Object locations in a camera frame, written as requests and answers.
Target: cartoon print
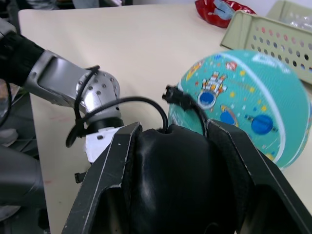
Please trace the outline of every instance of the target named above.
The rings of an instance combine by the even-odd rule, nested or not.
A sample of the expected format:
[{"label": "cartoon print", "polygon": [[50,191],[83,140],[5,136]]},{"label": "cartoon print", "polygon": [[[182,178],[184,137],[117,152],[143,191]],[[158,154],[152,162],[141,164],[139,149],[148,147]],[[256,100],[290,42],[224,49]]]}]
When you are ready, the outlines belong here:
[{"label": "cartoon print", "polygon": [[223,84],[227,75],[223,74],[219,77],[219,72],[213,72],[209,80],[202,80],[202,91],[198,95],[197,102],[204,110],[209,110],[215,105],[216,98],[228,87]]},{"label": "cartoon print", "polygon": [[269,132],[278,132],[278,129],[273,126],[273,120],[268,115],[257,115],[252,117],[245,115],[245,119],[251,121],[252,130],[258,135],[265,135]]},{"label": "cartoon print", "polygon": [[225,67],[226,67],[226,69],[234,72],[236,70],[237,63],[235,63],[235,62],[227,62],[225,64]]},{"label": "cartoon print", "polygon": [[225,106],[225,105],[221,105],[221,115],[220,115],[220,120],[224,123],[228,123],[228,124],[232,124],[236,127],[238,127],[238,121],[237,118],[235,116],[235,114],[233,113],[233,111]]},{"label": "cartoon print", "polygon": [[188,81],[192,75],[194,75],[194,73],[201,68],[201,66],[203,65],[204,60],[199,61],[198,63],[196,63],[193,67],[191,67],[190,71],[188,72],[187,76],[186,76],[186,81]]}]

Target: perforated basket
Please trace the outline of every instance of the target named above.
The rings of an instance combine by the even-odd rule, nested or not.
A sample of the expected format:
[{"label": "perforated basket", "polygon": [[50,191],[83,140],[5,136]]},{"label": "perforated basket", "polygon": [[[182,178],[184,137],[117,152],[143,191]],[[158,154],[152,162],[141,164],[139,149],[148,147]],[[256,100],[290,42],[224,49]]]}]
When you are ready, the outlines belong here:
[{"label": "perforated basket", "polygon": [[293,68],[300,79],[312,84],[312,33],[309,31],[237,11],[221,45],[271,55]]}]

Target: plastic basket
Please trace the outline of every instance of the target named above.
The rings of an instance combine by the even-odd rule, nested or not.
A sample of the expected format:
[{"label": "plastic basket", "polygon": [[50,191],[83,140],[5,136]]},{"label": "plastic basket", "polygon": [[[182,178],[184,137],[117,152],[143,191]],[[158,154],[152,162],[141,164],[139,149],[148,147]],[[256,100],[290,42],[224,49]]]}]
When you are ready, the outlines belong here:
[{"label": "plastic basket", "polygon": [[277,1],[268,12],[267,17],[273,20],[283,21],[291,14],[298,16],[310,16],[312,15],[312,9],[290,1]]},{"label": "plastic basket", "polygon": [[293,68],[301,80],[312,84],[312,33],[309,31],[237,11],[221,45],[271,55]]}]

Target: beige table surface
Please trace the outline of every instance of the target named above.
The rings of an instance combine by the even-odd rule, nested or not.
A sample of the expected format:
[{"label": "beige table surface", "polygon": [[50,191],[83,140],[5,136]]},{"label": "beige table surface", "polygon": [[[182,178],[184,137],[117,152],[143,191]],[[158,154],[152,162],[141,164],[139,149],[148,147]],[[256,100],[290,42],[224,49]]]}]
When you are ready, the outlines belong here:
[{"label": "beige table surface", "polygon": [[[22,34],[71,62],[95,64],[113,74],[121,96],[142,95],[161,100],[167,84],[176,84],[196,61],[224,50],[224,29],[209,25],[193,4],[142,5],[63,11],[23,10]],[[32,106],[52,234],[59,234],[73,205],[79,185],[74,173],[89,163],[83,140],[65,147],[74,124],[74,111],[32,96]],[[161,125],[158,113],[145,104],[120,107],[125,124],[141,121],[144,129]],[[302,156],[284,172],[312,212],[312,138]]]}]

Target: black cable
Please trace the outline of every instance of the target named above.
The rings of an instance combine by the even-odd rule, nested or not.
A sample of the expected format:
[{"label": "black cable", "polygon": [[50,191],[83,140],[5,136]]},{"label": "black cable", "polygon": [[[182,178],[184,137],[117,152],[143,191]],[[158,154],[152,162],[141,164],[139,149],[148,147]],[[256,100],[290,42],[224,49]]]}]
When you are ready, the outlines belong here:
[{"label": "black cable", "polygon": [[84,82],[81,84],[81,87],[80,87],[80,89],[79,89],[79,91],[77,93],[76,100],[75,100],[75,103],[74,103],[74,112],[75,112],[76,121],[81,119],[81,115],[80,115],[80,112],[79,112],[79,105],[80,105],[80,102],[81,102],[82,93],[83,93],[85,87],[87,86],[89,80],[91,79],[91,77],[98,72],[99,66],[97,65],[97,66],[88,68],[88,70],[90,70],[91,72],[86,77]]},{"label": "black cable", "polygon": [[169,104],[180,106],[184,111],[194,110],[200,120],[203,135],[209,137],[207,132],[208,117],[192,96],[179,90],[177,87],[167,86],[166,90],[167,92],[162,96],[162,99]]},{"label": "black cable", "polygon": [[192,102],[192,109],[195,111],[195,113],[197,114],[197,116],[200,120],[203,135],[205,137],[209,137],[208,132],[207,132],[208,117],[207,117],[206,113],[200,108],[200,106],[196,102]]},{"label": "black cable", "polygon": [[162,121],[163,121],[163,126],[161,129],[161,132],[164,133],[167,130],[168,118],[167,118],[165,111],[161,108],[161,106],[158,103],[156,103],[155,101],[153,101],[151,99],[145,98],[145,97],[137,97],[137,96],[124,97],[124,98],[120,98],[120,99],[117,99],[114,101],[110,101],[110,102],[106,103],[105,105],[102,105],[102,106],[96,108],[92,112],[87,113],[85,115],[85,117],[77,120],[75,126],[72,128],[72,130],[70,131],[70,133],[67,136],[66,147],[68,147],[68,148],[71,147],[73,145],[73,143],[75,142],[77,137],[85,136],[84,123],[86,121],[88,121],[91,117],[93,117],[95,114],[97,114],[97,113],[99,113],[99,112],[101,112],[107,108],[110,108],[112,106],[116,106],[118,104],[130,102],[130,101],[146,102],[146,103],[154,106],[158,110],[158,112],[160,113]]},{"label": "black cable", "polygon": [[5,114],[3,115],[3,117],[0,121],[0,128],[3,126],[3,124],[8,119],[9,114],[10,114],[11,109],[12,109],[12,93],[11,93],[10,83],[5,80],[5,84],[6,84],[6,89],[8,91],[8,108],[7,108]]}]

